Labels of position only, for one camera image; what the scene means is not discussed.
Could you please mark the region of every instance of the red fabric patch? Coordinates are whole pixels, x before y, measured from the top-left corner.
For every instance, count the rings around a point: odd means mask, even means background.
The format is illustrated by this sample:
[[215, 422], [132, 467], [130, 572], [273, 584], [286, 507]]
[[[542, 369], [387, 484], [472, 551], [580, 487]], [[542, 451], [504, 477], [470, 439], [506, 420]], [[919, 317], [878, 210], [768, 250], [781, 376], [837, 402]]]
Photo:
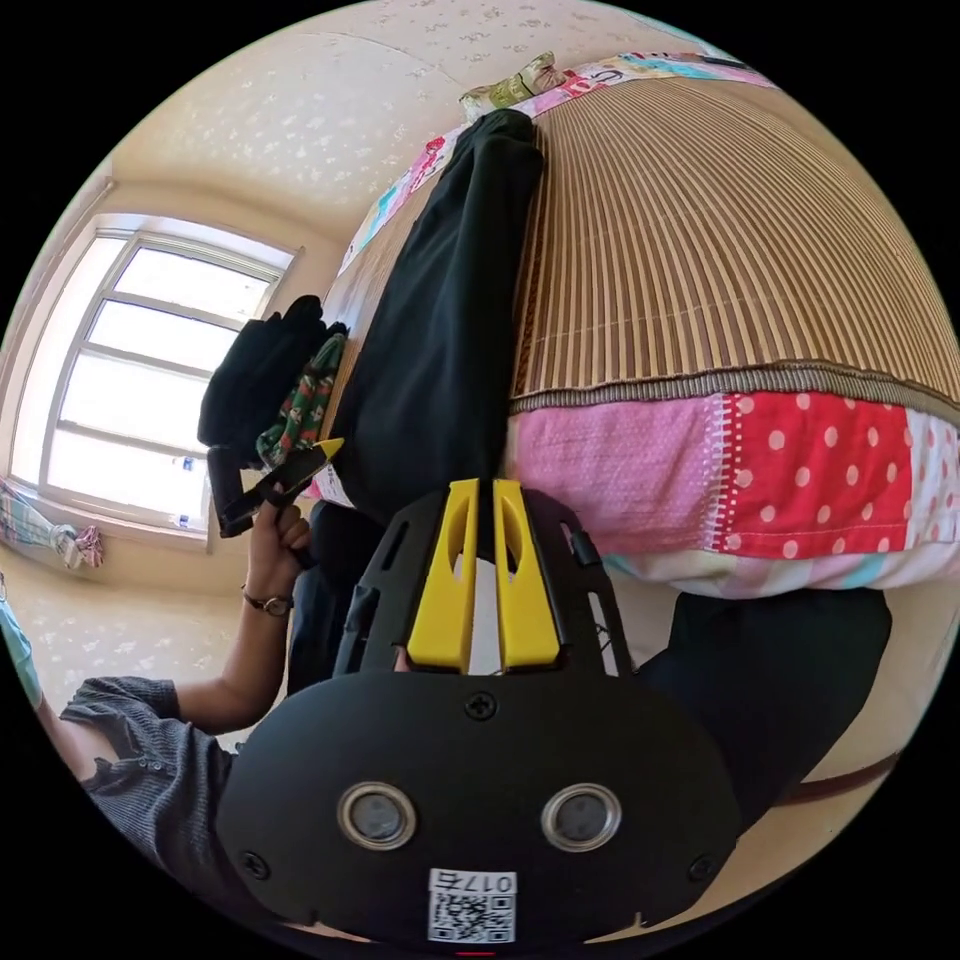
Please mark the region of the red fabric patch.
[[734, 394], [715, 549], [808, 559], [903, 550], [906, 411], [823, 393]]

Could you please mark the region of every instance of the screw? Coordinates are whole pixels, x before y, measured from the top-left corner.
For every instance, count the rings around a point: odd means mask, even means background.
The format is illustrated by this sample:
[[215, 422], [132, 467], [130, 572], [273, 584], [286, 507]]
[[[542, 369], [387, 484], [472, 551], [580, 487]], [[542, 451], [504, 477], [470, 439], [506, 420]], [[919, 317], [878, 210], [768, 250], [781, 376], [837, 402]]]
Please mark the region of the screw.
[[266, 860], [250, 850], [240, 855], [240, 864], [254, 880], [266, 880], [270, 876]]
[[471, 720], [489, 720], [497, 712], [497, 701], [489, 693], [475, 693], [463, 709]]
[[693, 864], [687, 871], [687, 876], [694, 883], [703, 883], [704, 880], [709, 880], [716, 872], [717, 864], [714, 862], [713, 857], [704, 856], [693, 861]]

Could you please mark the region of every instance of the bamboo mat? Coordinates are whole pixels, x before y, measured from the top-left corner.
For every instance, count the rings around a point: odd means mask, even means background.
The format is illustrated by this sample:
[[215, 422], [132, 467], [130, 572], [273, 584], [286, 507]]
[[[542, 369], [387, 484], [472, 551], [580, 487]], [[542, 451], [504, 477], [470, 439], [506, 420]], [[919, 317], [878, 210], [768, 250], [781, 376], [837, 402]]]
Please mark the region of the bamboo mat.
[[[785, 93], [644, 80], [536, 120], [513, 412], [825, 391], [960, 424], [960, 346], [905, 227]], [[342, 394], [428, 183], [335, 282]], [[327, 423], [333, 422], [333, 414]]]

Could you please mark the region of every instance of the watch strap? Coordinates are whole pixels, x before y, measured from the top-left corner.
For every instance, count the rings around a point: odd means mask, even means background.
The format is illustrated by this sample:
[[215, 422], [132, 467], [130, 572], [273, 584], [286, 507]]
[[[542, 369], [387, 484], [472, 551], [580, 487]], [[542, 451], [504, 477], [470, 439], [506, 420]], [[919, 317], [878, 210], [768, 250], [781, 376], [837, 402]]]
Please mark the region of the watch strap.
[[293, 597], [268, 597], [266, 600], [258, 600], [247, 593], [246, 586], [242, 593], [244, 601], [254, 610], [260, 610], [272, 617], [285, 617], [293, 609]]

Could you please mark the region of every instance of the window frame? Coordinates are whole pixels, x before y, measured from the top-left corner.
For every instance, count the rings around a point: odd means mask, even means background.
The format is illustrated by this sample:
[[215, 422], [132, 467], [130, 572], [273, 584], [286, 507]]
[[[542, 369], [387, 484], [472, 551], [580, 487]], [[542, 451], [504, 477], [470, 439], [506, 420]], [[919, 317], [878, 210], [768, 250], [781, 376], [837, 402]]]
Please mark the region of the window frame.
[[[87, 304], [86, 309], [76, 330], [73, 333], [70, 346], [67, 349], [63, 366], [57, 377], [56, 389], [51, 398], [50, 407], [47, 412], [43, 442], [41, 447], [40, 470], [38, 481], [33, 484], [17, 477], [14, 473], [9, 473], [8, 477], [15, 487], [21, 490], [25, 495], [34, 499], [38, 505], [46, 510], [53, 522], [65, 523], [90, 523], [96, 522], [100, 525], [109, 527], [108, 532], [121, 533], [130, 536], [132, 539], [154, 539], [158, 538], [161, 542], [170, 544], [190, 546], [200, 546], [210, 551], [212, 548], [211, 536], [215, 532], [215, 520], [212, 517], [211, 493], [209, 478], [206, 478], [204, 484], [204, 499], [202, 504], [201, 516], [206, 519], [206, 529], [197, 527], [182, 527], [171, 522], [167, 514], [161, 514], [156, 511], [146, 510], [138, 507], [126, 507], [123, 504], [111, 501], [101, 500], [96, 497], [90, 497], [75, 491], [57, 487], [49, 483], [50, 457], [53, 447], [53, 439], [56, 431], [71, 433], [77, 436], [85, 436], [93, 439], [106, 440], [108, 442], [120, 442], [124, 447], [162, 453], [171, 457], [190, 457], [194, 460], [206, 461], [206, 450], [197, 443], [195, 448], [186, 449], [167, 446], [165, 444], [153, 443], [139, 438], [127, 437], [121, 434], [100, 431], [85, 427], [62, 418], [63, 404], [70, 386], [70, 380], [73, 374], [77, 358], [82, 355], [102, 357], [111, 360], [120, 360], [124, 363], [141, 364], [154, 370], [166, 371], [191, 379], [201, 379], [208, 381], [214, 371], [203, 370], [200, 368], [187, 367], [177, 363], [171, 363], [165, 360], [159, 360], [143, 354], [118, 350], [112, 347], [106, 347], [101, 344], [91, 343], [88, 338], [92, 333], [96, 321], [104, 305], [108, 302], [129, 304], [148, 309], [158, 310], [162, 313], [185, 317], [203, 323], [210, 323], [223, 329], [239, 332], [249, 321], [234, 320], [229, 317], [223, 317], [218, 314], [212, 314], [203, 310], [196, 310], [188, 307], [181, 307], [168, 301], [155, 300], [150, 297], [139, 294], [123, 293], [114, 290], [114, 287], [123, 275], [124, 270], [133, 260], [134, 256], [140, 250], [156, 250], [161, 253], [169, 253], [179, 256], [187, 256], [191, 259], [200, 260], [215, 266], [225, 267], [243, 273], [258, 280], [265, 281], [267, 287], [264, 290], [263, 297], [254, 312], [253, 318], [266, 316], [273, 306], [278, 288], [283, 284], [284, 278], [292, 268], [297, 256], [273, 244], [258, 244], [263, 247], [269, 247], [271, 253], [276, 254], [275, 260], [286, 260], [286, 266], [280, 266], [279, 263], [267, 263], [218, 244], [206, 240], [194, 239], [192, 237], [176, 236], [173, 233], [160, 233], [144, 227], [137, 228], [133, 225], [116, 227], [108, 223], [93, 225], [94, 227], [78, 242], [82, 243], [83, 249], [76, 258], [74, 266], [65, 278], [60, 289], [57, 291], [52, 309], [59, 302], [60, 296], [73, 275], [76, 267], [83, 261], [94, 241], [98, 238], [111, 238], [125, 241], [125, 246], [114, 260], [110, 269], [106, 272], [96, 293]], [[226, 234], [215, 228], [217, 233]], [[237, 240], [245, 242], [246, 238], [237, 236]], [[43, 327], [46, 327], [46, 317], [43, 318]], [[30, 315], [25, 318], [27, 323], [32, 322]], [[42, 341], [45, 329], [41, 330], [37, 345]], [[12, 455], [13, 445], [16, 442], [16, 431], [20, 421], [20, 403], [23, 398], [23, 391], [26, 389], [28, 378], [33, 369], [33, 358], [31, 357], [22, 383], [18, 384], [16, 405], [17, 412], [14, 419], [13, 434], [10, 437], [10, 452]], [[7, 384], [8, 398], [9, 388], [12, 384]]]

